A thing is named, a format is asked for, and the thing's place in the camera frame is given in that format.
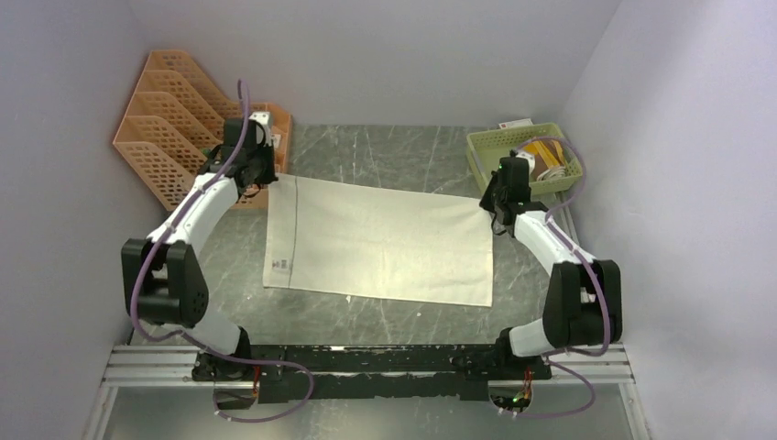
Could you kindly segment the yellow brown bear towel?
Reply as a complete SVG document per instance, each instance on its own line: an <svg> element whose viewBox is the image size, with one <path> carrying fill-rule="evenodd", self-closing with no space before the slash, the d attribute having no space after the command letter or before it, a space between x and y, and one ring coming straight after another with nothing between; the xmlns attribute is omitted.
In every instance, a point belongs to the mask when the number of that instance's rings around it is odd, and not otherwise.
<svg viewBox="0 0 777 440"><path fill-rule="evenodd" d="M562 143L554 139L534 140L519 150L530 164L531 178L536 182L561 179L568 174Z"/></svg>

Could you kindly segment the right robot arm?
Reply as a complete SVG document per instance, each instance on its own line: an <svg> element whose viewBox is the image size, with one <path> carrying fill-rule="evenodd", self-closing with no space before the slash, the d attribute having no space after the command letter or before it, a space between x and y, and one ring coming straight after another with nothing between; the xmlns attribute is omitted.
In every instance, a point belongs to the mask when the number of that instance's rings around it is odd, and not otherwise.
<svg viewBox="0 0 777 440"><path fill-rule="evenodd" d="M604 355L622 331L618 264L581 249L555 222L543 203L531 199L527 159L500 159L480 206L492 216L496 235L507 235L527 248L550 277L540 318L500 334L507 346L494 356L497 373L517 379L530 357L566 350Z"/></svg>

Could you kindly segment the cream white towel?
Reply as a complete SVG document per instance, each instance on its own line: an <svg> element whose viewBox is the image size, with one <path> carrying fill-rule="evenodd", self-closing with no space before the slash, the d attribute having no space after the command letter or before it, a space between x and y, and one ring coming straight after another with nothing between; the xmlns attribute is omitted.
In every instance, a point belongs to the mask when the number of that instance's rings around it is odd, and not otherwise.
<svg viewBox="0 0 777 440"><path fill-rule="evenodd" d="M268 188L263 284L489 307L490 221L474 198L282 174Z"/></svg>

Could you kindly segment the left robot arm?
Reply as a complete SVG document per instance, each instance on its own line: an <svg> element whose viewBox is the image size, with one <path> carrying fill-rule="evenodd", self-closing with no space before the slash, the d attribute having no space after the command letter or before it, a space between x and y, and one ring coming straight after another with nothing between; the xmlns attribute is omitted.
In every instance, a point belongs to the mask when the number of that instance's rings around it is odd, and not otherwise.
<svg viewBox="0 0 777 440"><path fill-rule="evenodd" d="M194 380L240 381L256 372L247 332L209 307L198 261L221 217L251 187L277 180L272 117L251 111L224 121L224 140L197 170L166 221L121 249L127 313L149 341L181 336L203 350Z"/></svg>

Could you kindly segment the orange plastic file organizer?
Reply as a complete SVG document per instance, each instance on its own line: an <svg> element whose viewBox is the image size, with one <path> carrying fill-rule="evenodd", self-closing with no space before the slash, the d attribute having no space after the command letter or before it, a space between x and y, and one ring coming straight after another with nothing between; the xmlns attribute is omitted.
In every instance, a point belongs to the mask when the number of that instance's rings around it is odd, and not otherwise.
<svg viewBox="0 0 777 440"><path fill-rule="evenodd" d="M113 145L171 212L191 189L204 152L221 143L224 121L241 115L240 103L187 52L152 50Z"/></svg>

